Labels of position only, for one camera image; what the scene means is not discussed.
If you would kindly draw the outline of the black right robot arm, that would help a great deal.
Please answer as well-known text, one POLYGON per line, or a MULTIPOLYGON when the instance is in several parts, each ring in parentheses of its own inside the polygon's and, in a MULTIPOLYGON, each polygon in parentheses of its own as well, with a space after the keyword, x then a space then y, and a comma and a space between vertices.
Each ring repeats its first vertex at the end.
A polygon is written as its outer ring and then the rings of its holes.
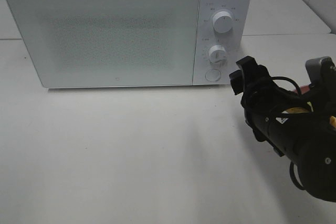
POLYGON ((286 90, 267 68, 247 56, 229 76, 241 95, 245 121, 257 141, 290 159, 293 184, 311 196, 335 202, 335 64, 330 57, 306 61, 307 91, 286 90))

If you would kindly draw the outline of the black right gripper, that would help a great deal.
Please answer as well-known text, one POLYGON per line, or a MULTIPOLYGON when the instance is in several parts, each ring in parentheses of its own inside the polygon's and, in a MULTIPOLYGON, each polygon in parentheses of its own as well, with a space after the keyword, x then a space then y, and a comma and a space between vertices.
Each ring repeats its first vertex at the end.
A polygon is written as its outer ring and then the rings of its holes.
POLYGON ((288 77, 269 75, 267 68, 258 65, 255 58, 245 56, 236 62, 239 70, 229 74, 234 95, 243 93, 241 105, 246 119, 308 118, 314 113, 304 104, 298 84, 288 77), (275 81, 287 81, 295 90, 279 87, 275 81))

